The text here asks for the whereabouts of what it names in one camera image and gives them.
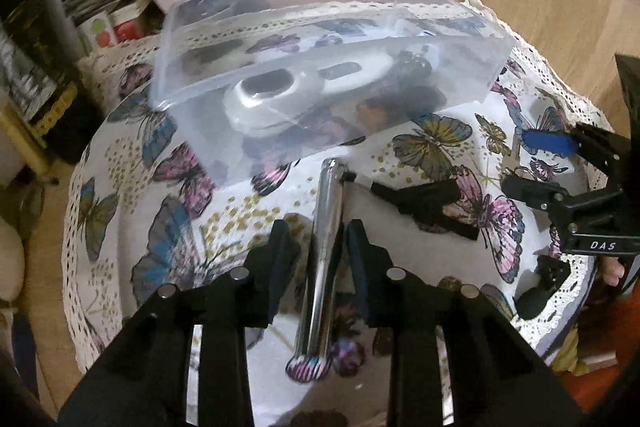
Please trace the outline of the clear plastic storage box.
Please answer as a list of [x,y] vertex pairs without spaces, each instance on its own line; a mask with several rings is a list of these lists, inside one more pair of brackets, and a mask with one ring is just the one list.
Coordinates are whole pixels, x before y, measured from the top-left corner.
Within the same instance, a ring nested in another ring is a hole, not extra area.
[[216,184],[480,102],[513,38],[454,0],[183,0],[150,104]]

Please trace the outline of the white handheld device in box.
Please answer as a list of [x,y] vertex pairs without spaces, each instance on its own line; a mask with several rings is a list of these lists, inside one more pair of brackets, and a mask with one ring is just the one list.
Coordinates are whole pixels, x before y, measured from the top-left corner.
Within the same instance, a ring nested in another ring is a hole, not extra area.
[[247,77],[224,95],[233,129],[253,138],[273,135],[345,93],[378,82],[393,65],[386,52],[366,52],[339,61],[273,69]]

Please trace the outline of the beige ceramic mug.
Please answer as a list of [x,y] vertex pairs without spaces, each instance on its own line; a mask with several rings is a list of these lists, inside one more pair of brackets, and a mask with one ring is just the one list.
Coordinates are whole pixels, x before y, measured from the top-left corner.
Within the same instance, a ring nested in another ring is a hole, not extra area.
[[12,303],[24,287],[25,251],[21,236],[0,218],[0,298]]

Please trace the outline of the black round grinder cup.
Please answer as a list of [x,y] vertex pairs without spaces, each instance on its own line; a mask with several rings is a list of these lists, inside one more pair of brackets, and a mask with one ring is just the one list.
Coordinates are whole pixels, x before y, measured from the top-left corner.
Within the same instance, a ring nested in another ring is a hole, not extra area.
[[432,64],[422,54],[401,51],[394,63],[393,76],[400,83],[422,84],[431,78]]

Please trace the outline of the stack of papers and magazines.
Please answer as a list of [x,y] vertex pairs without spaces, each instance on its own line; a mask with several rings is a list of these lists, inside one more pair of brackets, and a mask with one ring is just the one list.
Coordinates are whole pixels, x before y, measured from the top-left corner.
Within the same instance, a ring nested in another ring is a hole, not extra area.
[[136,0],[64,0],[66,15],[73,22],[86,55],[108,48],[115,41],[112,14]]

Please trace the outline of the butterfly print lace cloth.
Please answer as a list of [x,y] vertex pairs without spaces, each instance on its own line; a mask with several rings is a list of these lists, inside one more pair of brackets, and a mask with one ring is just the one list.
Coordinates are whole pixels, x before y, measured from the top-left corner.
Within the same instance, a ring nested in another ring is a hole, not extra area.
[[[261,244],[282,219],[297,243],[307,245],[322,157],[314,155],[225,188],[204,176],[180,133],[152,165],[142,159],[146,92],[107,102],[110,117],[94,136],[70,179],[63,245],[63,305],[81,372],[87,372],[158,285],[192,288],[224,273]],[[518,40],[506,69],[485,101],[450,108],[429,124],[401,124],[337,156],[376,182],[405,188],[427,182],[437,166],[408,165],[411,152],[434,150],[462,187],[450,216],[477,225],[468,241],[448,232],[423,232],[389,205],[361,191],[350,194],[347,218],[364,222],[404,267],[430,284],[476,286],[506,314],[522,337],[551,362],[572,335],[596,264],[570,257],[570,276],[533,319],[515,301],[533,284],[540,256],[558,253],[548,220],[506,198],[499,179],[509,166],[573,193],[604,187],[605,177],[580,159],[529,150],[516,134],[532,126],[608,127],[588,98],[568,87],[538,51]],[[341,351],[330,373],[315,384],[285,374],[299,320],[303,274],[296,273],[272,325],[248,336],[248,377],[259,426],[281,425],[301,411],[337,411],[352,425],[382,421],[390,359],[383,338],[356,317],[347,298],[349,271],[337,280]]]

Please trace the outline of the small black clip object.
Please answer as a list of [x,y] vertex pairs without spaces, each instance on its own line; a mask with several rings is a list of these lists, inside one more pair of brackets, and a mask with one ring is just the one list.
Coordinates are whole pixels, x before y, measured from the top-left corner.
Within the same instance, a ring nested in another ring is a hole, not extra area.
[[538,317],[569,276],[568,262],[550,256],[539,256],[533,280],[514,301],[518,316],[525,321]]

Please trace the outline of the small black rectangular block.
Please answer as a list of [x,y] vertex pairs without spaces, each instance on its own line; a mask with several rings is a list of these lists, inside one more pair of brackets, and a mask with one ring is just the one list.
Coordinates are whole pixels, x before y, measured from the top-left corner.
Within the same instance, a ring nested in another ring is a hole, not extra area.
[[401,215],[412,218],[424,231],[444,230],[470,241],[476,241],[480,230],[451,218],[444,213],[447,205],[461,198],[457,181],[454,179],[424,183],[405,188],[391,188],[378,182],[371,184],[370,192],[396,207]]

